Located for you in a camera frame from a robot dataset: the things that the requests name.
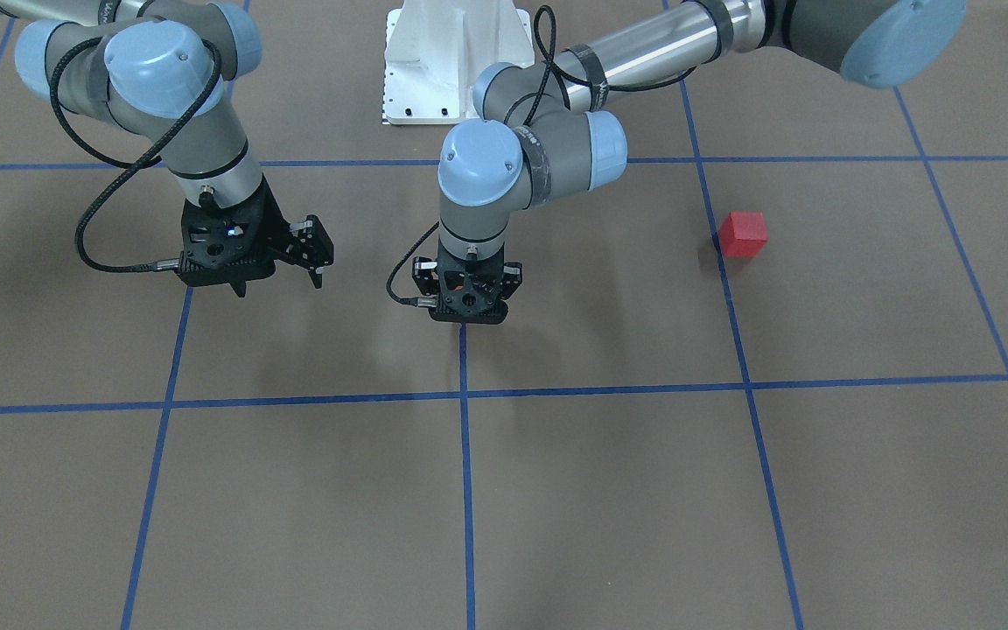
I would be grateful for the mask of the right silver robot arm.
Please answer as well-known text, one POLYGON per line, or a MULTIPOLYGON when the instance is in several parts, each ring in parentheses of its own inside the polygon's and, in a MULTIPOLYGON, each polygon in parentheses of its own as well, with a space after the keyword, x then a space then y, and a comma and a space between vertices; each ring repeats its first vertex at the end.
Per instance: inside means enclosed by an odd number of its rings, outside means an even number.
POLYGON ((51 104, 87 154, 120 168, 81 216, 77 254, 107 274, 170 271, 191 287, 248 282, 277 262, 307 271, 313 286, 333 263, 316 215, 286 220, 228 97, 228 84, 263 58, 255 20, 234 3, 0 1, 25 20, 17 76, 51 104), (176 258, 112 266, 88 254, 84 234, 99 208, 137 172, 163 164, 185 196, 176 258))

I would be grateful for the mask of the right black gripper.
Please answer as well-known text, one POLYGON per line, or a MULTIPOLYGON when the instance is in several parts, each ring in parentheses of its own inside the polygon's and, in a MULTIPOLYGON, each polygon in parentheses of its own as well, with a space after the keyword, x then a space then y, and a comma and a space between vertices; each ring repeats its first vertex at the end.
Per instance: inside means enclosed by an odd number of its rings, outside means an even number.
MULTIPOLYGON (((238 298, 253 280, 275 272, 275 261, 288 246, 289 226, 267 180, 247 199, 220 207, 212 194, 205 205, 185 202, 181 212, 183 248, 176 274, 188 286, 228 284, 238 298)), ((323 287, 324 260, 300 260, 316 290, 323 287)))

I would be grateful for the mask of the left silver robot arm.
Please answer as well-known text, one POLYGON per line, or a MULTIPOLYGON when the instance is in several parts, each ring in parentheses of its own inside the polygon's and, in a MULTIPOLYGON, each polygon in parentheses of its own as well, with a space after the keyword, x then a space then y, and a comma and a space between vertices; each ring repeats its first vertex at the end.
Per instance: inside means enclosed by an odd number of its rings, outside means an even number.
POLYGON ((611 184, 627 168, 627 133, 607 103, 667 88, 728 53, 765 46, 864 87, 895 88, 941 55, 964 1, 682 1, 599 39, 557 48, 533 20, 539 55, 479 73, 472 120, 444 137, 437 255, 407 254, 417 294, 396 302, 443 322, 495 326, 523 279, 505 255, 512 214, 611 184))

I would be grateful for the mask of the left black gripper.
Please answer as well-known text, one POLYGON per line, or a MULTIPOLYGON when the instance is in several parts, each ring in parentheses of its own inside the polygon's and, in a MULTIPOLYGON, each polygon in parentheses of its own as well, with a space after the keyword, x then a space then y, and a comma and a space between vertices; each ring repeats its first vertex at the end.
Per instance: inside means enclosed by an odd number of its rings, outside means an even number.
POLYGON ((436 259, 413 259, 413 279, 423 294, 416 304, 433 320, 497 326, 523 274, 520 262, 505 262, 503 250, 485 260, 460 260, 440 246, 436 259))

